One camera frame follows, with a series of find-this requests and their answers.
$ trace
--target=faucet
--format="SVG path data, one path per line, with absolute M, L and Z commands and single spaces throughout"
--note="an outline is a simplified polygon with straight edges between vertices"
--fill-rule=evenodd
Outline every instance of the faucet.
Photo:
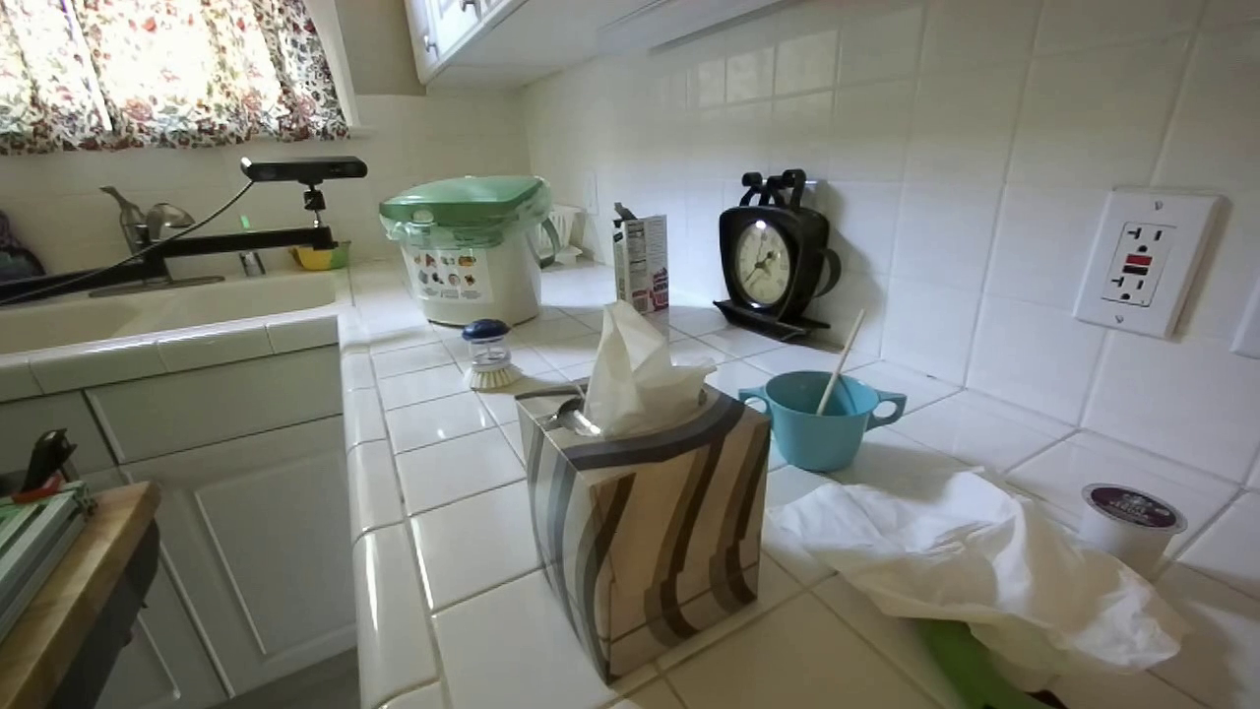
M 157 202 L 148 213 L 135 202 L 125 202 L 112 186 L 102 186 L 102 193 L 119 206 L 119 227 L 128 247 L 128 255 L 142 255 L 146 247 L 159 243 L 165 227 L 188 227 L 192 213 Z
M 125 251 L 142 255 L 154 243 L 146 209 L 125 202 L 112 186 L 102 186 L 102 193 L 119 206 L 119 227 L 121 227 Z
M 146 213 L 146 227 L 148 227 L 148 239 L 165 239 L 165 227 L 192 227 L 192 213 L 170 206 L 170 202 L 157 202 L 148 213 Z

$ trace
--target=blue mug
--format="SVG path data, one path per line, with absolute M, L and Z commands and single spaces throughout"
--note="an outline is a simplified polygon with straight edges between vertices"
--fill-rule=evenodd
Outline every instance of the blue mug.
M 904 414 L 904 393 L 870 389 L 856 378 L 839 378 L 830 399 L 817 410 L 825 389 L 825 372 L 792 372 L 770 378 L 759 389 L 741 389 L 741 402 L 762 402 L 770 418 L 770 440 L 780 456 L 808 474 L 843 474 L 863 450 L 863 432 L 891 424 Z

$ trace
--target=small jar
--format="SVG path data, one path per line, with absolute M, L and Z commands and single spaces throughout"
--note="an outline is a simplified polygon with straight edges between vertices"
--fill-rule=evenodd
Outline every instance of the small jar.
M 505 389 L 519 374 L 510 365 L 510 348 L 505 344 L 506 324 L 505 319 L 472 319 L 463 324 L 463 348 L 467 348 L 467 387 L 472 389 Z

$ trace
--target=white tile countertop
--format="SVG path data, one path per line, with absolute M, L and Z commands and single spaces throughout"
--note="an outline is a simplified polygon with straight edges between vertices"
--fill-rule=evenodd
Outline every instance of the white tile countertop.
M 602 302 L 611 302 L 604 270 L 543 270 L 543 314 L 506 336 L 515 365 L 543 383 L 581 378 L 593 361 Z M 775 372 L 830 372 L 834 361 L 830 351 L 736 331 L 709 302 L 682 302 L 660 328 L 669 328 L 678 356 L 715 361 L 709 383 L 728 393 L 759 387 Z M 908 414 L 870 432 L 843 482 L 879 483 L 885 470 L 957 474 L 985 466 L 1001 483 L 1043 500 L 1070 528 L 1086 482 L 1125 483 L 1143 470 L 1146 487 L 1175 500 L 1187 515 L 1171 553 L 1187 546 L 1230 500 L 1227 483 L 1183 483 L 1183 470 L 1167 460 L 891 361 L 854 361 L 849 374 L 908 393 Z M 537 576 L 515 402 L 510 393 L 467 393 L 457 336 L 419 319 L 393 265 L 351 277 L 341 383 L 360 704 L 960 704 L 908 621 L 879 614 L 834 571 L 796 559 L 770 538 L 762 538 L 759 597 L 749 611 L 619 685 L 598 683 Z M 766 508 L 817 483 L 834 482 L 800 474 L 770 452 Z M 1167 567 L 1157 587 L 1171 604 L 1181 597 L 1191 637 L 1203 642 L 1183 642 L 1181 658 L 1153 675 L 1060 683 L 1055 692 L 1066 704 L 1219 704 L 1219 692 L 1203 685 L 1215 677 L 1219 645 L 1240 645 L 1230 658 L 1257 667 L 1260 604 L 1253 595 L 1215 587 L 1191 567 Z M 1260 685 L 1230 691 L 1230 698 L 1260 701 Z

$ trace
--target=cabinet door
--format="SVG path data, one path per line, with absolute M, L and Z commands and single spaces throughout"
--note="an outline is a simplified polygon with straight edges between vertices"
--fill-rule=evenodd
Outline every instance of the cabinet door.
M 341 418 L 125 466 L 171 583 L 242 692 L 352 645 Z
M 170 456 L 341 414 L 339 348 L 87 389 L 119 460 Z
M 200 709 L 219 704 L 224 698 L 192 614 L 171 590 L 165 563 L 157 563 L 128 645 L 121 645 L 96 709 Z
M 77 474 L 96 474 L 112 466 L 83 393 L 51 393 L 0 407 L 0 474 L 24 470 L 43 428 L 66 428 L 66 439 L 75 440 L 70 466 Z

